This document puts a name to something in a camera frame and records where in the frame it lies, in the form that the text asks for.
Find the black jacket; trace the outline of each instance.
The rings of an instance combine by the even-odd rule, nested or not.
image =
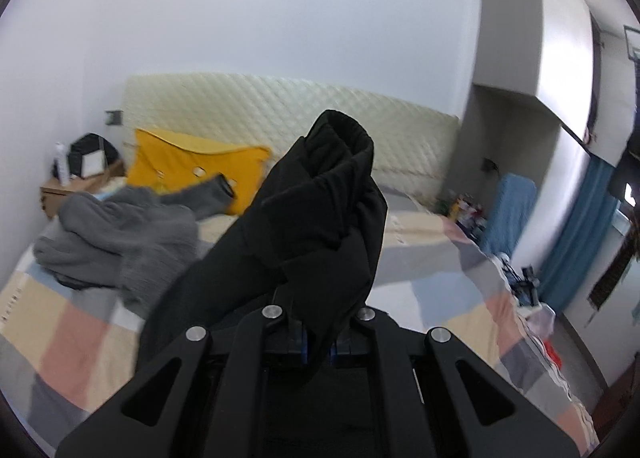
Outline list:
[[[324,111],[244,215],[154,308],[137,367],[191,326],[237,322],[268,304],[279,285],[317,342],[312,348],[328,349],[369,295],[378,265],[386,202],[370,176],[372,163],[367,132],[341,112]]]

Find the cream tufted headboard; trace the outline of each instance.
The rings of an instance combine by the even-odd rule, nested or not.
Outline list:
[[[133,76],[124,96],[124,156],[133,160],[135,128],[268,145],[279,159],[325,109],[351,115],[375,142],[377,183],[423,203],[437,195],[449,167],[458,119],[401,99],[300,79],[240,74]]]

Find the wooden nightstand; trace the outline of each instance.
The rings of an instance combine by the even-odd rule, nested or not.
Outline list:
[[[109,177],[123,177],[124,164],[122,160],[115,161],[109,166]],[[48,218],[58,214],[58,209],[66,198],[79,191],[95,193],[107,183],[105,174],[90,178],[72,178],[68,186],[62,187],[57,178],[51,178],[40,186],[40,203]]]

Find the plaid bedsheet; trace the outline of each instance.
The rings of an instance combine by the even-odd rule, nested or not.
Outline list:
[[[388,197],[384,249],[369,304],[401,325],[446,326],[575,440],[596,443],[542,343],[515,313],[500,272],[453,224]],[[214,241],[228,218],[201,228]],[[60,441],[132,375],[143,321],[115,291],[73,291],[29,248],[0,292],[0,388],[40,447]]]

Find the pillow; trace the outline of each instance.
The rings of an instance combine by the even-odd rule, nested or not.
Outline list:
[[[127,184],[173,193],[218,173],[236,193],[228,214],[242,214],[264,176],[265,146],[239,146],[167,130],[136,130],[138,151]]]

